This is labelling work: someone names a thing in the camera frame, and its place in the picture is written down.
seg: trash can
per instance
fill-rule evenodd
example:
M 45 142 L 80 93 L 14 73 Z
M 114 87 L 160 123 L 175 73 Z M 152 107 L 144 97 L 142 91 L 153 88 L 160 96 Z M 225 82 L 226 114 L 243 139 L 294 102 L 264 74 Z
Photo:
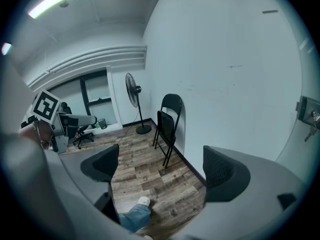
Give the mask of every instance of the trash can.
M 98 123 L 99 123 L 101 129 L 106 129 L 107 128 L 106 119 L 104 119 L 104 118 L 99 119 Z

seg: folding chair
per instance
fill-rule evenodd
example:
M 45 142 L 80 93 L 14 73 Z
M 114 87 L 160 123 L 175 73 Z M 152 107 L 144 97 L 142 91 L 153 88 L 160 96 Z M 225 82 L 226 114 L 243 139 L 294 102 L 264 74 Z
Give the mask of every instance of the folding chair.
M 163 108 L 171 109 L 174 112 L 176 112 L 177 118 L 175 123 L 173 118 L 170 115 L 162 111 Z M 182 100 L 180 96 L 177 94 L 167 94 L 166 96 L 164 96 L 162 100 L 161 110 L 157 112 L 158 124 L 156 127 L 152 146 L 154 146 L 154 149 L 157 148 L 157 144 L 159 144 L 158 142 L 159 135 L 161 136 L 163 141 L 168 145 L 168 150 L 165 153 L 165 151 L 162 149 L 162 147 L 159 144 L 159 147 L 165 156 L 165 159 L 162 164 L 162 166 L 165 166 L 165 168 L 168 167 L 169 159 L 171 157 L 172 150 L 175 146 L 176 130 L 177 130 L 181 110 L 182 110 Z

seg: wooden floor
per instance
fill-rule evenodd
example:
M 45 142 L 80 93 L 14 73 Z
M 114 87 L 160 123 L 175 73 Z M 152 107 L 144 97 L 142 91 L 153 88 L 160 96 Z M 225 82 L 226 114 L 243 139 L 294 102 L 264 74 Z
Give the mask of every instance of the wooden floor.
M 147 134 L 137 134 L 134 125 L 96 135 L 94 142 L 86 142 L 81 150 L 116 144 L 129 129 L 119 143 L 119 164 L 111 182 L 115 206 L 118 213 L 125 213 L 139 197 L 149 197 L 151 223 L 137 234 L 165 240 L 201 211 L 206 188 L 174 151 L 164 169 L 165 156 L 160 148 L 152 147 L 156 128 L 152 122 L 148 124 L 152 130 Z M 160 143 L 166 151 L 167 146 L 163 141 Z M 67 153 L 78 151 L 76 146 L 68 146 Z

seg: person's leg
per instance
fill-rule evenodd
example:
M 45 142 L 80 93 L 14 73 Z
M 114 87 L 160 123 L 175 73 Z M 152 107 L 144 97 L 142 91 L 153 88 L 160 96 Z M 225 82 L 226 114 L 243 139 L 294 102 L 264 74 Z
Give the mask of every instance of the person's leg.
M 149 198 L 141 197 L 138 204 L 127 213 L 119 213 L 120 224 L 135 233 L 150 222 Z

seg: shoe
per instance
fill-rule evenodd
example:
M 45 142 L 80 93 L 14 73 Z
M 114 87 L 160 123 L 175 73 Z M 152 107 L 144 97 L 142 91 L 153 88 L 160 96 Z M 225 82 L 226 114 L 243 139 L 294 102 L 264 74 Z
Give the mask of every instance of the shoe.
M 149 197 L 146 197 L 146 196 L 141 196 L 141 197 L 139 198 L 138 204 L 139 204 L 139 205 L 145 205 L 145 206 L 149 207 L 149 205 L 150 205 L 150 198 L 149 198 Z

